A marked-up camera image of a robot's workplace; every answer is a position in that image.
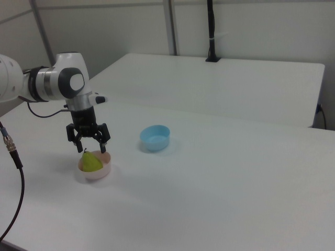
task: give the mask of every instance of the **black pole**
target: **black pole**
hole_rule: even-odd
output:
[[[214,21],[214,11],[213,11],[213,0],[207,0],[207,10],[208,10],[208,31],[209,31],[209,57],[206,62],[218,62],[220,58],[215,55],[215,21]]]

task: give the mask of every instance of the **black cable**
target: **black cable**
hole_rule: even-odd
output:
[[[50,117],[52,117],[52,116],[55,116],[56,114],[59,114],[60,112],[65,112],[65,111],[69,111],[69,110],[59,110],[59,111],[57,111],[57,112],[55,112],[55,113],[53,113],[53,114],[51,114],[51,115],[48,115],[48,116],[40,116],[40,115],[37,115],[36,113],[34,113],[33,112],[33,110],[31,109],[31,107],[30,107],[30,104],[27,102],[27,105],[28,105],[28,109],[29,109],[29,111],[32,113],[32,114],[34,114],[36,117],[39,117],[39,118],[50,118]]]
[[[323,116],[323,123],[325,124],[325,130],[327,129],[327,124],[326,124],[326,115],[325,112],[323,111],[323,108],[320,107],[320,111],[322,112],[322,116]]]
[[[20,171],[20,174],[21,174],[21,196],[20,196],[20,200],[19,200],[19,205],[17,206],[14,217],[13,217],[12,221],[10,222],[8,228],[6,229],[4,234],[0,237],[0,242],[5,238],[5,236],[9,232],[9,230],[12,228],[12,226],[13,226],[13,224],[14,224],[14,222],[15,222],[18,214],[19,214],[19,211],[21,209],[21,205],[22,205],[22,201],[23,201],[23,195],[25,194],[25,176],[23,174],[22,168],[19,168],[19,171]]]

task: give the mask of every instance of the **cable connector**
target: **cable connector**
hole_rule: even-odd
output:
[[[5,127],[1,128],[0,130],[1,130],[2,136],[4,137],[4,143],[7,147],[7,150],[9,151],[12,159],[14,160],[16,168],[17,169],[22,168],[23,165],[22,165],[22,162],[20,160],[19,154],[16,150],[16,146],[14,144],[14,141],[13,141],[12,137],[8,134]]]

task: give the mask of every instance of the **white wall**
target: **white wall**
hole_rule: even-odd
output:
[[[228,32],[216,40],[218,56],[325,64],[320,101],[335,130],[335,2],[215,4],[214,12],[216,33]],[[206,57],[206,4],[176,0],[175,21],[180,55]]]
[[[16,60],[22,69],[50,65],[28,0],[1,0],[0,54]],[[0,116],[20,103],[0,103]]]
[[[53,54],[81,52],[90,78],[129,52],[170,54],[162,0],[37,1],[37,5]]]

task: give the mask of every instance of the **bowl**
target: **bowl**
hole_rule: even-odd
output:
[[[86,179],[100,179],[105,177],[111,170],[110,164],[110,154],[105,152],[101,153],[101,151],[93,151],[92,152],[101,162],[103,163],[103,168],[94,171],[94,172],[84,172],[83,171],[83,158],[81,158],[78,162],[78,169],[84,175]]]
[[[152,125],[141,132],[140,139],[149,151],[159,151],[168,146],[170,129],[164,125]]]

